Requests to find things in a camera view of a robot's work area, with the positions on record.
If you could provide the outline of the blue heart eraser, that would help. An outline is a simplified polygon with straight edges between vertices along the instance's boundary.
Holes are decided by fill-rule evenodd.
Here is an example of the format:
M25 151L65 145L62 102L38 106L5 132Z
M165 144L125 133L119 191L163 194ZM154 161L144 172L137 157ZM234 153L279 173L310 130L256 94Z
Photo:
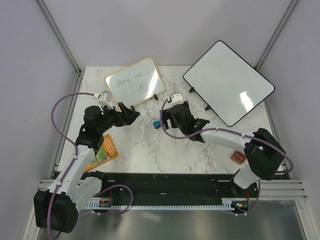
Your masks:
M160 120L154 121L154 122L153 122L153 127L154 127L155 129L159 129L159 128L161 127L161 121L160 121Z

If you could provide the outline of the yellow framed small whiteboard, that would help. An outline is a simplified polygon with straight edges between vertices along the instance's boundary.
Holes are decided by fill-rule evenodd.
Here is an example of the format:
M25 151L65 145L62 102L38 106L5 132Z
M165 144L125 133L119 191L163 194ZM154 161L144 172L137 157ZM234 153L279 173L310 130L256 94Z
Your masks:
M116 103L136 106L167 90L165 83L149 57L105 77Z

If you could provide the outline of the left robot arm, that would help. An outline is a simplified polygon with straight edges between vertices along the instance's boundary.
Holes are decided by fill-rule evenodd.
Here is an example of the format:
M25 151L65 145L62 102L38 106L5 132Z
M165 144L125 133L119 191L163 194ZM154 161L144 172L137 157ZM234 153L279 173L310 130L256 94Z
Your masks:
M112 127L131 125L139 112L118 103L120 111L107 104L85 109L84 123L75 141L75 155L46 190L38 190L33 198L36 226L57 232L70 233L81 209L97 194L106 196L108 182L88 176L79 183L85 169L94 160L104 142L103 134Z

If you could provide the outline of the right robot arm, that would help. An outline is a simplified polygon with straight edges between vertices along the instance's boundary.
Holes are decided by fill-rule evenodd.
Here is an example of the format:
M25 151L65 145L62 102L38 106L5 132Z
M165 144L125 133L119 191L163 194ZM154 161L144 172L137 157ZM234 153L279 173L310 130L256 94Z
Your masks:
M194 118L187 101L162 108L159 113L163 131L171 125L183 133L183 139L220 145L245 155L248 165L239 169L229 182L233 196L240 197L253 183L271 181L279 174L286 152L268 130L259 128L252 133L241 133L214 127L209 120Z

